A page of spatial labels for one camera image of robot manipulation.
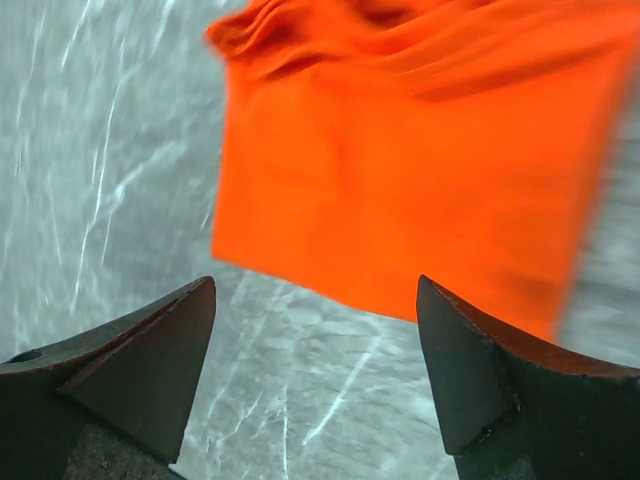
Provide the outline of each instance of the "gray marble surface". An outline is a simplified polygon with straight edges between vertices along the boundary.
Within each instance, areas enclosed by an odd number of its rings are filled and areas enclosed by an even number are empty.
[[[454,479],[415,325],[209,257],[224,85],[201,33],[240,4],[0,2],[0,360],[213,275],[179,472]],[[617,147],[562,342],[640,366],[639,115]]]

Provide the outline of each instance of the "orange cloth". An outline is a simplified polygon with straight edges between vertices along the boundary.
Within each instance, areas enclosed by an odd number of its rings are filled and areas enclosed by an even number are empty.
[[[553,338],[635,58],[631,0],[255,0],[213,255],[415,321],[426,274]]]

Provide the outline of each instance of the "orange fabric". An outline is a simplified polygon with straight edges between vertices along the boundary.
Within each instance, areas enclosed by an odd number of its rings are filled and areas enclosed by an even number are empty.
[[[426,274],[551,339],[631,75],[631,0],[256,0],[213,255],[415,321]]]

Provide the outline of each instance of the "gray table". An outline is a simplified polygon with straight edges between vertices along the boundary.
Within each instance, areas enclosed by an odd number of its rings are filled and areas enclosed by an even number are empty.
[[[209,479],[455,478],[415,325],[214,262],[219,0],[0,2],[0,360],[193,278],[219,313],[176,469]],[[640,120],[585,248],[569,347],[640,366]]]

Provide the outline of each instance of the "cloth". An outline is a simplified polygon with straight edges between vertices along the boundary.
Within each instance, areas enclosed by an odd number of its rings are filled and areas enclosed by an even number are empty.
[[[213,23],[212,252],[416,320],[425,274],[557,331],[632,76],[635,0],[255,0]]]

